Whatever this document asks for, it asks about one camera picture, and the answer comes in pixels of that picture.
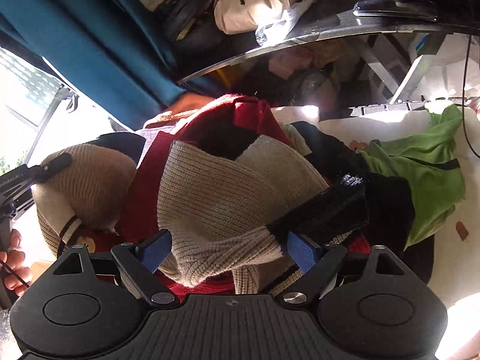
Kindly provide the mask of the person left hand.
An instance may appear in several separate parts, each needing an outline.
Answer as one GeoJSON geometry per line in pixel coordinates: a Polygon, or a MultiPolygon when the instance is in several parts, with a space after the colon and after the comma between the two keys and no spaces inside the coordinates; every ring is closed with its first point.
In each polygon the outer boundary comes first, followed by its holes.
{"type": "Polygon", "coordinates": [[[13,229],[10,232],[10,246],[7,252],[1,252],[1,261],[12,270],[2,282],[6,289],[13,291],[18,297],[21,297],[32,283],[32,271],[24,264],[25,253],[21,250],[21,241],[21,234],[13,229]]]}

